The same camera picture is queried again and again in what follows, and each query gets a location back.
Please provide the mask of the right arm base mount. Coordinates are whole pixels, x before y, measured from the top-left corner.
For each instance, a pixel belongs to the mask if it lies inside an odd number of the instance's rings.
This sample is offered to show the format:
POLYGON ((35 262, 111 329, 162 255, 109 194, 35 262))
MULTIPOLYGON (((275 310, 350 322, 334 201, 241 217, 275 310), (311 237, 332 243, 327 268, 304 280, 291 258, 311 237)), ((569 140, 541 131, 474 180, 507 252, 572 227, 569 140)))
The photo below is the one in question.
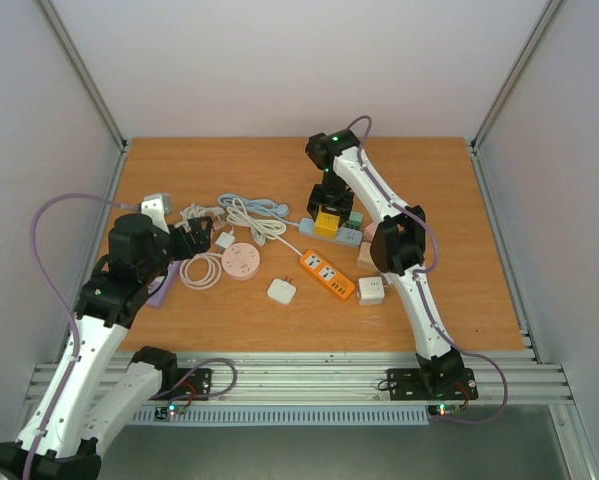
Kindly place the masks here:
POLYGON ((454 380, 443 383, 436 393, 426 390, 419 371, 415 368, 388 369, 385 378, 377 383, 376 388, 380 392, 387 392, 391 401, 471 401, 479 398, 473 371, 468 368, 463 368, 454 380))

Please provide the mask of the tan cube adapter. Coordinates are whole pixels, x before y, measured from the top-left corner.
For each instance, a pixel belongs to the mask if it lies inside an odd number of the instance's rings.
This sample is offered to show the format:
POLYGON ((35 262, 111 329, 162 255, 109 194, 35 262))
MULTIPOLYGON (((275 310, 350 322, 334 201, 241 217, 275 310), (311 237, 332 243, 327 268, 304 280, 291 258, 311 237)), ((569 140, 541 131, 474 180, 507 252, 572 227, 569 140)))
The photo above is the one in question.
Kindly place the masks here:
POLYGON ((371 244, 365 241, 360 244, 356 264, 359 269, 376 272, 377 267, 371 257, 370 246, 371 244))

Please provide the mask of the pink cube adapter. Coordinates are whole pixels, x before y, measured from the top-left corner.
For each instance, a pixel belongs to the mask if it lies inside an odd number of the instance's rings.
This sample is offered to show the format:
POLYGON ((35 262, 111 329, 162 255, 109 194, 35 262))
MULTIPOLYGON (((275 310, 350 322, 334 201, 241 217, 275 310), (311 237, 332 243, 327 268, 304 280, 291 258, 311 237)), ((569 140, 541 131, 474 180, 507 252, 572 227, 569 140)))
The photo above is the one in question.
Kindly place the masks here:
POLYGON ((363 241, 371 242, 375 236, 376 229, 377 224, 375 222, 372 222, 368 226, 366 226, 363 231, 363 241))

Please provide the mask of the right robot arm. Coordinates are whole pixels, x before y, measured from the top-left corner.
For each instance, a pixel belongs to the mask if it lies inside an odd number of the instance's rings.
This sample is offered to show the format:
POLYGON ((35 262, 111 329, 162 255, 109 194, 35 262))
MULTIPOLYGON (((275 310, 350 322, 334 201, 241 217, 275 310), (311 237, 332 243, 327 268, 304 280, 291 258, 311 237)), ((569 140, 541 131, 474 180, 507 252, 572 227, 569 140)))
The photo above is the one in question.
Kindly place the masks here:
POLYGON ((377 270, 395 287, 407 314, 424 395, 474 394, 474 378, 441 321, 427 281, 424 210, 408 205, 388 186, 361 140, 349 129, 311 136, 305 153, 323 172, 308 200, 313 221, 333 216, 341 227, 358 199, 376 225, 370 255, 377 270))

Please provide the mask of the yellow cube socket adapter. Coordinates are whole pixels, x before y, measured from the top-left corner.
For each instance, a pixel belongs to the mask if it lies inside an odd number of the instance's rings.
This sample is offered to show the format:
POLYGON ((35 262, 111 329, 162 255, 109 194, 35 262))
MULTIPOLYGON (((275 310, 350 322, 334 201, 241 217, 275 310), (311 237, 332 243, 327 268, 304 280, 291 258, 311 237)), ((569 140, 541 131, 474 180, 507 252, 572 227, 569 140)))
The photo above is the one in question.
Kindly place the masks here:
POLYGON ((339 216, 319 211, 314 221, 314 233, 323 238, 334 239, 338 233, 339 216))

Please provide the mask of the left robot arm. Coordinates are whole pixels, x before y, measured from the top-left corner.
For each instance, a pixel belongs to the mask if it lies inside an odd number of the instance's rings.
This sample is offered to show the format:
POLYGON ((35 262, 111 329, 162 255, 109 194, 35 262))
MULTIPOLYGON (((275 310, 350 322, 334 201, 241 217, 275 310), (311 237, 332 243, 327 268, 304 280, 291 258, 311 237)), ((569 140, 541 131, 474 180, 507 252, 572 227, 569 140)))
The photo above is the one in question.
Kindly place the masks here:
POLYGON ((153 201, 115 221, 109 252, 70 313, 66 349, 36 412, 16 440, 0 443, 1 475, 95 479, 105 452, 135 411, 155 396, 178 391, 176 354, 144 346, 105 397, 94 399, 110 359, 150 297, 150 284, 173 262, 206 252, 212 226, 208 216, 169 225, 153 201))

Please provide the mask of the blue power strip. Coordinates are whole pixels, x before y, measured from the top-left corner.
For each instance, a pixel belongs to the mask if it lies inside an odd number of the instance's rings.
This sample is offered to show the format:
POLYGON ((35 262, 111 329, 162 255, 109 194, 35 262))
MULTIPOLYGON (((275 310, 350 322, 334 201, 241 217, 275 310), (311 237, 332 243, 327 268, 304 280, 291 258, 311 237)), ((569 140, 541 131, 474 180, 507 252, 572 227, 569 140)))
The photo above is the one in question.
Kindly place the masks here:
POLYGON ((318 222, 311 218, 302 218, 299 222, 289 220, 290 208, 271 199, 248 199, 237 194, 224 193, 217 198, 225 211, 225 219, 232 226, 246 227, 254 242, 263 246, 267 241, 279 240, 296 253, 298 250, 283 238, 289 226, 296 227, 301 235, 325 240, 350 248, 360 247, 363 234, 360 230, 342 226, 336 230, 327 230, 330 224, 326 215, 320 215, 318 222))

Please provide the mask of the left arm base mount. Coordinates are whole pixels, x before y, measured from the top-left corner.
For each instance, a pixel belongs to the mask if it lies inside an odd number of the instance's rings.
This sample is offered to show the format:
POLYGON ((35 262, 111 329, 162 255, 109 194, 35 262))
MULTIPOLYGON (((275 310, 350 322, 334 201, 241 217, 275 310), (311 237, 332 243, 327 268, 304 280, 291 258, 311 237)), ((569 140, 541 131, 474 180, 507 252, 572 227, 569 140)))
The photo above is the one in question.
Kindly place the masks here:
POLYGON ((206 401, 212 388, 213 371, 210 368, 200 368, 189 375, 181 385, 165 396, 165 399, 180 401, 188 400, 193 395, 194 400, 206 401))

